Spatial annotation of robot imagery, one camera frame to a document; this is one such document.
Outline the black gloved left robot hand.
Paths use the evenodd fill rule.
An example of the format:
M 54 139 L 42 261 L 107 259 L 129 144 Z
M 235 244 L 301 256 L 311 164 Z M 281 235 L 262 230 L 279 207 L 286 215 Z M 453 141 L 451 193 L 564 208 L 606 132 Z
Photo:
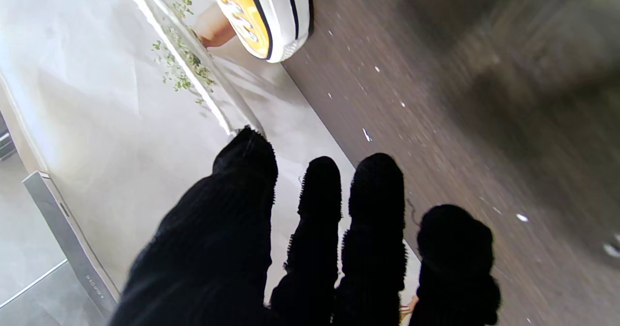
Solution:
M 165 215 L 134 260 L 111 326 L 398 326 L 404 289 L 403 173 L 387 154 L 363 159 L 341 250 L 341 175 L 310 161 L 285 276 L 264 302 L 272 264 L 278 168 L 250 126 Z

